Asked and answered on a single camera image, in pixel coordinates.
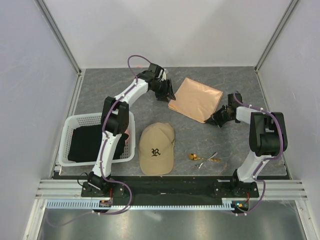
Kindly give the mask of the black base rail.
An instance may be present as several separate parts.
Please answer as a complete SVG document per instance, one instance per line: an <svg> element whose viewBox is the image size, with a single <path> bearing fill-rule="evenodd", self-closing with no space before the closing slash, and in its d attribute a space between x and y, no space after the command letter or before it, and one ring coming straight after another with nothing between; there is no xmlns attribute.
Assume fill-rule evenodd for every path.
<svg viewBox="0 0 320 240"><path fill-rule="evenodd" d="M258 198L257 183L253 180L242 182L232 176L113 176L111 182L98 180L98 187L92 183L92 177L83 183L82 197L128 197L131 189L133 197L141 195L185 195L209 198Z"/></svg>

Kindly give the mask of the aluminium frame post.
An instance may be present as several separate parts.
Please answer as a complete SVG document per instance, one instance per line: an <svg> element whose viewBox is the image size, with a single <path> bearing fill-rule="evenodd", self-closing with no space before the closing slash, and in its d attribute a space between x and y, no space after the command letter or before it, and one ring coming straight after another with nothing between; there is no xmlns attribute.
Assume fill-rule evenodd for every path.
<svg viewBox="0 0 320 240"><path fill-rule="evenodd" d="M288 23L291 15L293 14L294 10L296 9L297 5L300 3L300 0L290 0L288 6L286 7L282 17L280 18L276 28L274 29L267 45L265 46L262 54L260 55L254 70L256 73L259 72L261 67L263 66L265 60L267 59L268 55L272 51L274 45L276 44L278 38L280 37L282 31L284 30L286 24Z"/></svg>
<svg viewBox="0 0 320 240"><path fill-rule="evenodd" d="M62 32L60 31L51 11L49 10L46 2L44 0L35 0L34 1L38 6L40 12L42 13L44 19L48 23L53 35L55 36L56 40L58 41L60 47L62 48L63 52L67 56L71 66L75 70L75 72L80 75L82 73L82 69L77 63L74 55L72 54L71 49L69 48Z"/></svg>

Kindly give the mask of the right aluminium frame post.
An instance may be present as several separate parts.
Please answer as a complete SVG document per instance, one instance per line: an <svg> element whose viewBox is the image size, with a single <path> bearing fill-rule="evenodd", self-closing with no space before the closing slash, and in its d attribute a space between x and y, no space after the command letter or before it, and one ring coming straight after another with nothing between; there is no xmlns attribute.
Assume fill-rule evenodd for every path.
<svg viewBox="0 0 320 240"><path fill-rule="evenodd" d="M280 37L282 31L284 30L286 24L288 23L291 15L293 14L294 10L296 9L297 5L300 3L300 0L290 0L288 6L286 7L282 17L280 18L276 28L274 29L267 45L265 46L262 54L260 55L254 70L256 73L259 72L261 67L263 66L265 60L267 59L268 55L272 51L274 45L276 44L278 38Z"/></svg>

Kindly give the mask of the gold spoon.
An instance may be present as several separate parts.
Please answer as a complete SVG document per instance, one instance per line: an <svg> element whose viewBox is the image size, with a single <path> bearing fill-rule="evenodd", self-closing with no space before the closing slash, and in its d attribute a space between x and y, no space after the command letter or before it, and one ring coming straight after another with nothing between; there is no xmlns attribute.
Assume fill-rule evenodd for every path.
<svg viewBox="0 0 320 240"><path fill-rule="evenodd" d="M191 161L205 160L204 157L199 157L195 153L189 153L188 154L188 158ZM217 162L217 163L219 163L221 161L219 158L210 158L209 160L212 161L212 162Z"/></svg>

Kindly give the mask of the silver fork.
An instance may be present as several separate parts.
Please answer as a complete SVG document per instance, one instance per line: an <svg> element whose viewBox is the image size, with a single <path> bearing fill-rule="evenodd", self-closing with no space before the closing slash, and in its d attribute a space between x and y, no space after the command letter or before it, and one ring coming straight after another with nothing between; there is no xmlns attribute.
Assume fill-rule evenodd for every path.
<svg viewBox="0 0 320 240"><path fill-rule="evenodd" d="M210 161L210 158L215 158L216 156L218 155L217 152L214 152L212 153L209 157L205 158L205 159L202 159L200 163L196 163L191 171L196 171L196 170L199 170L201 169L201 167L206 163L206 162L209 162Z"/></svg>

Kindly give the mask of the tan baseball cap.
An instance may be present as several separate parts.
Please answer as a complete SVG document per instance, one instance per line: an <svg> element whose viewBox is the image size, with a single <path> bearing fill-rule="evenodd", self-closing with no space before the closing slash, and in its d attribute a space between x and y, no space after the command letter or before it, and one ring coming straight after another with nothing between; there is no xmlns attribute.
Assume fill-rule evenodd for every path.
<svg viewBox="0 0 320 240"><path fill-rule="evenodd" d="M140 169L147 176L170 173L174 166L175 131L169 123L146 127L138 144Z"/></svg>

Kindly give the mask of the pink item in basket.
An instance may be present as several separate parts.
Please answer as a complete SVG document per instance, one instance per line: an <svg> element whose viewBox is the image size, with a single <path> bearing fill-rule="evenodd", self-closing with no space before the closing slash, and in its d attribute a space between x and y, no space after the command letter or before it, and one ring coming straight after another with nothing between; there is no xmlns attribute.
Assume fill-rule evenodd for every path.
<svg viewBox="0 0 320 240"><path fill-rule="evenodd" d="M127 138L125 140L127 142L130 139L130 131L129 131L129 129L127 128L124 133L127 135Z"/></svg>

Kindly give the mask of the black folded cloth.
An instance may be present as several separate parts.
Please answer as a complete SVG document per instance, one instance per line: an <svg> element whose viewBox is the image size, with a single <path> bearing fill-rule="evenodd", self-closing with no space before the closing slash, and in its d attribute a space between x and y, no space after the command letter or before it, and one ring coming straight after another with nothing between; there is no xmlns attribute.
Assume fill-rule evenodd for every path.
<svg viewBox="0 0 320 240"><path fill-rule="evenodd" d="M102 125L81 126L72 133L67 159L76 163L95 162L102 142Z"/></svg>

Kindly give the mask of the white plastic basket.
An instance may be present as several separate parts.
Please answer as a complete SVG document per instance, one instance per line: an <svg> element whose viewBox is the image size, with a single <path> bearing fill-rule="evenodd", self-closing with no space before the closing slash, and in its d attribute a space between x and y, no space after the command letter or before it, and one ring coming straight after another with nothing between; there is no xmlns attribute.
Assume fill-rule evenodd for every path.
<svg viewBox="0 0 320 240"><path fill-rule="evenodd" d="M58 162L63 167L94 165L102 142L102 114L72 115L64 123Z"/></svg>

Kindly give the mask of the left aluminium frame post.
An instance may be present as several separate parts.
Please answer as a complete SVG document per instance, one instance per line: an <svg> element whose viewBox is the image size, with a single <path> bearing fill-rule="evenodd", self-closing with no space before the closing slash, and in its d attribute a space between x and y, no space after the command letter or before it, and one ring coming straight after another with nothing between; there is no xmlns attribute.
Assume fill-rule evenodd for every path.
<svg viewBox="0 0 320 240"><path fill-rule="evenodd" d="M82 73L82 69L77 63L74 55L72 54L71 49L69 48L62 32L60 31L51 11L49 10L46 2L44 0L35 0L34 1L38 6L40 12L42 13L44 19L48 23L53 35L55 36L56 40L58 41L60 47L62 48L63 52L67 56L71 66L75 70L75 72L80 75Z"/></svg>

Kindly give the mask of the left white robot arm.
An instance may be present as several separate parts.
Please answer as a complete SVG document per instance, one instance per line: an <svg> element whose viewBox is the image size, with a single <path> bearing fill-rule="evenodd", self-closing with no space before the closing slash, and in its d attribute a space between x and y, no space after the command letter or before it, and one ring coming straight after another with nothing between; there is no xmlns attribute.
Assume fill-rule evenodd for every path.
<svg viewBox="0 0 320 240"><path fill-rule="evenodd" d="M167 78L166 69L150 63L134 77L133 82L121 93L104 100L101 116L102 138L96 163L88 175L87 183L99 197L106 196L113 180L111 175L112 161L117 144L130 123L130 107L142 95L153 91L158 101L175 100L172 82Z"/></svg>

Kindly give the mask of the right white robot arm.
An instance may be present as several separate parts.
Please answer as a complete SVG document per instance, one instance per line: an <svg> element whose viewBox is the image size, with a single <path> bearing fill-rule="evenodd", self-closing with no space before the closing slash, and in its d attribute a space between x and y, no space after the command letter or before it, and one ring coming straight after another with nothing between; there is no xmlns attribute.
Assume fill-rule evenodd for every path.
<svg viewBox="0 0 320 240"><path fill-rule="evenodd" d="M246 191L253 192L257 188L259 173L268 162L282 157L288 147L288 138L283 113L245 104L239 92L228 94L227 100L227 105L223 105L204 122L220 128L230 121L249 125L250 151L227 184L230 193L240 197Z"/></svg>

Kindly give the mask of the peach satin napkin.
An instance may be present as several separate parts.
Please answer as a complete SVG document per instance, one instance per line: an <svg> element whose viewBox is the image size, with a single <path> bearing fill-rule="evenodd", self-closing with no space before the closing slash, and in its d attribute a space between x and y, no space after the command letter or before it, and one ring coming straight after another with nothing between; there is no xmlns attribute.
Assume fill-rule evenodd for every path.
<svg viewBox="0 0 320 240"><path fill-rule="evenodd" d="M221 90L186 77L174 94L176 99L168 103L168 108L204 123L216 111L223 94Z"/></svg>

